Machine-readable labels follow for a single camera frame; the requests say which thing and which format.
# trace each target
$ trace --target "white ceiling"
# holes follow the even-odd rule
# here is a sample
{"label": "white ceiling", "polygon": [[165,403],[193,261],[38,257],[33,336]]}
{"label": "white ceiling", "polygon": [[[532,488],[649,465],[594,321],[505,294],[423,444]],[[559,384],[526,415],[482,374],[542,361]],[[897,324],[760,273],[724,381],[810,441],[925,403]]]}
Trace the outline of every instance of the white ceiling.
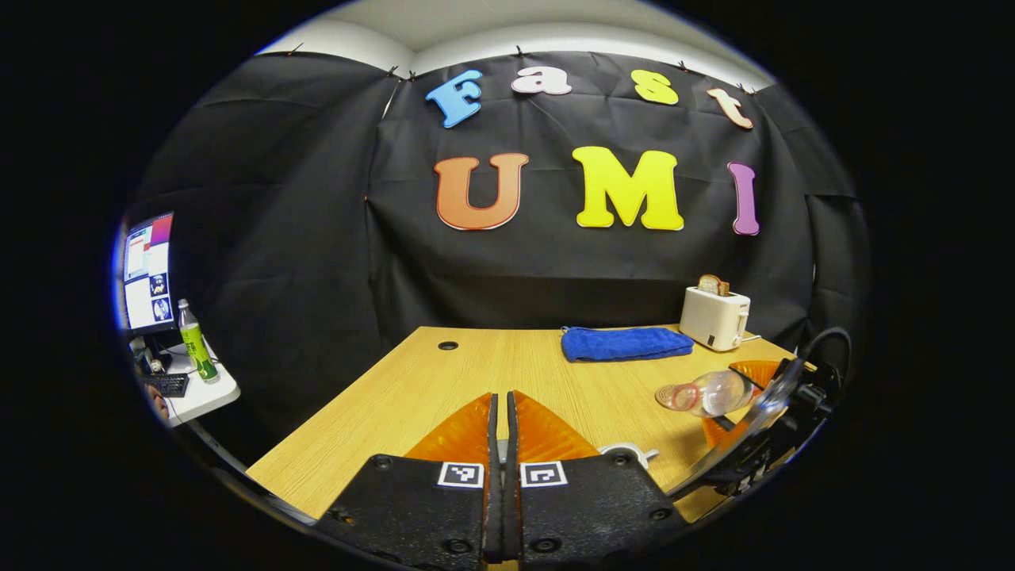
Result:
{"label": "white ceiling", "polygon": [[319,17],[368,27],[414,52],[513,25],[608,24],[676,40],[766,75],[708,33],[640,0],[358,0]]}

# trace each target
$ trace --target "plastic bottle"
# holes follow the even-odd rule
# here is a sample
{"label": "plastic bottle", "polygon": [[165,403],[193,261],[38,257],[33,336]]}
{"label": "plastic bottle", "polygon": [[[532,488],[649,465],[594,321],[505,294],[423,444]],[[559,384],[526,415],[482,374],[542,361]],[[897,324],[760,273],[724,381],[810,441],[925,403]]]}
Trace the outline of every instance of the plastic bottle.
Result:
{"label": "plastic bottle", "polygon": [[746,407],[754,385],[733,371],[705,373],[684,385],[667,385],[656,391],[656,401],[671,411],[710,419]]}
{"label": "plastic bottle", "polygon": [[215,369],[215,365],[211,362],[211,356],[208,355],[208,348],[204,345],[204,339],[201,337],[201,327],[198,325],[194,314],[191,313],[190,304],[185,299],[180,300],[180,335],[184,339],[184,345],[187,346],[187,355],[190,356],[191,363],[197,368],[201,379],[209,385],[217,382],[218,370]]}

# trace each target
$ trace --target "white desk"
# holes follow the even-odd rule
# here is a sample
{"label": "white desk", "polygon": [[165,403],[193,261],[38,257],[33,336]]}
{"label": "white desk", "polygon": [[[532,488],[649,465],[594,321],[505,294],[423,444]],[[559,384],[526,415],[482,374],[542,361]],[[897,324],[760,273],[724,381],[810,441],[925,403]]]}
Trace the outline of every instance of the white desk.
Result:
{"label": "white desk", "polygon": [[[194,368],[191,365],[190,357],[187,356],[187,348],[183,344],[170,348],[170,353],[174,355],[173,365],[170,366],[168,373],[186,373]],[[208,355],[215,357],[210,347]],[[170,410],[168,423],[171,427],[180,426],[240,399],[240,385],[236,384],[232,375],[225,370],[221,363],[216,363],[215,368],[218,369],[219,375],[217,382],[210,385],[205,384],[201,375],[195,371],[190,373],[190,381],[187,383],[187,392],[184,394],[184,397],[165,400]]]}

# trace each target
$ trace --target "blue towel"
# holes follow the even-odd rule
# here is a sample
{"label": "blue towel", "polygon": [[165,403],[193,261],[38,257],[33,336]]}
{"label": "blue towel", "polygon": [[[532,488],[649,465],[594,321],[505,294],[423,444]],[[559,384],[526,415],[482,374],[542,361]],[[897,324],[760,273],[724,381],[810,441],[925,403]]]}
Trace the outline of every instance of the blue towel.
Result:
{"label": "blue towel", "polygon": [[634,361],[690,355],[694,342],[664,328],[597,332],[563,328],[560,348],[567,361]]}

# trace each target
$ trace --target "computer monitor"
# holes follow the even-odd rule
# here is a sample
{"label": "computer monitor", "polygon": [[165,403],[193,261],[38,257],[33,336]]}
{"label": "computer monitor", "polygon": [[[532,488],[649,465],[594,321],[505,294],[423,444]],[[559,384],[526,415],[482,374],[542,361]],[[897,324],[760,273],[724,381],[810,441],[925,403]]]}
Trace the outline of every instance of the computer monitor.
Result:
{"label": "computer monitor", "polygon": [[135,336],[176,329],[170,294],[170,230],[173,212],[135,224],[123,242],[123,303]]}

